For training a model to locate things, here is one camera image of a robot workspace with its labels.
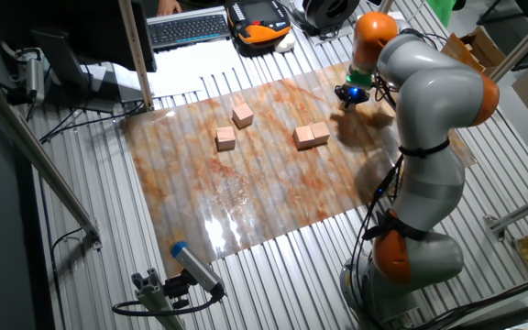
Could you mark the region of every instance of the keyboard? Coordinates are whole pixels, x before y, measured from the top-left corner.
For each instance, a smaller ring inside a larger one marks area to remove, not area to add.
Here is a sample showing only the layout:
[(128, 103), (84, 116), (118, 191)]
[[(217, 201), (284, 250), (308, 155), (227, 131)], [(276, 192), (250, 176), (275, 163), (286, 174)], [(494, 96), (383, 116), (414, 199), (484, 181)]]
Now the keyboard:
[(224, 15), (198, 16), (148, 24), (154, 50), (180, 47), (199, 41), (229, 37)]

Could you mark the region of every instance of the wooden cube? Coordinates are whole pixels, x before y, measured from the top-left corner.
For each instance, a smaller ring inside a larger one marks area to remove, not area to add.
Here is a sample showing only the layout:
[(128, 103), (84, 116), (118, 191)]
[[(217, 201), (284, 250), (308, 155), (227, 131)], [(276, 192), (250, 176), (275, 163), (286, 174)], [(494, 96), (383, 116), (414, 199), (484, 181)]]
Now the wooden cube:
[(234, 108), (232, 119), (236, 123), (237, 128), (241, 129), (252, 124), (254, 113), (252, 113), (247, 104), (238, 105)]
[(327, 140), (329, 139), (329, 127), (327, 127), (325, 122), (315, 123), (309, 125), (309, 127), (313, 132), (315, 146), (327, 143)]
[(297, 147), (297, 150), (314, 146), (315, 137), (309, 126), (296, 127), (294, 133), (292, 133), (292, 138), (294, 139), (294, 145)]
[(232, 126), (219, 127), (216, 129), (217, 150), (231, 150), (236, 147), (236, 134)]

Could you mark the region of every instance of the white paper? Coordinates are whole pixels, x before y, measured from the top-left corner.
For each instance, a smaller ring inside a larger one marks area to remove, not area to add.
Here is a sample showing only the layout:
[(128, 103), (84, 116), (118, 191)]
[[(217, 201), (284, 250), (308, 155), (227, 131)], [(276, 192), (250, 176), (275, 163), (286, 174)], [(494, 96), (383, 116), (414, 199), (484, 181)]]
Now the white paper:
[[(202, 91), (201, 77), (226, 72), (241, 65), (230, 40), (200, 42), (188, 47), (154, 55), (156, 72), (148, 73), (153, 97), (164, 97)], [(117, 82), (140, 90), (135, 71), (114, 64)]]

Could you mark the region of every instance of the blue object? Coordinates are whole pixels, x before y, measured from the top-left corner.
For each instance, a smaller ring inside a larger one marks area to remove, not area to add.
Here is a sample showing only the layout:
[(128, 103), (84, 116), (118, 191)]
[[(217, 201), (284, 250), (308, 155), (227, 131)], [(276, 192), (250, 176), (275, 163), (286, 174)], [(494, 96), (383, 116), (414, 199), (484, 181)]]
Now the blue object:
[(170, 253), (172, 254), (172, 257), (176, 259), (176, 257), (181, 253), (181, 251), (188, 246), (187, 242), (180, 241), (174, 244), (172, 246), (172, 249), (170, 250)]
[(200, 37), (194, 37), (194, 38), (180, 39), (180, 40), (176, 40), (176, 42), (189, 42), (189, 41), (195, 41), (195, 40), (200, 40), (200, 39), (214, 38), (214, 37), (217, 37), (217, 36), (219, 36), (219, 33), (215, 33), (215, 34), (208, 35), (208, 36), (200, 36)]

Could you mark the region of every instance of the robotic arm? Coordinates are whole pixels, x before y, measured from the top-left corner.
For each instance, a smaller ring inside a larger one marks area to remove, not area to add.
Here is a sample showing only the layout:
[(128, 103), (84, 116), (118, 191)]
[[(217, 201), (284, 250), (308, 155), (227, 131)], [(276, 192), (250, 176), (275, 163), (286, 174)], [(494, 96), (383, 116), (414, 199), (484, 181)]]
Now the robotic arm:
[(393, 298), (449, 280), (463, 269), (458, 243), (431, 232), (456, 208), (465, 183), (447, 134), (492, 116), (500, 93), (490, 78), (428, 46), (416, 32), (399, 34), (394, 19), (382, 13), (365, 14), (357, 22), (347, 85), (367, 90), (375, 72), (399, 89), (402, 187), (385, 220), (365, 237), (375, 238), (372, 259), (348, 261), (341, 286), (350, 307), (383, 321)]

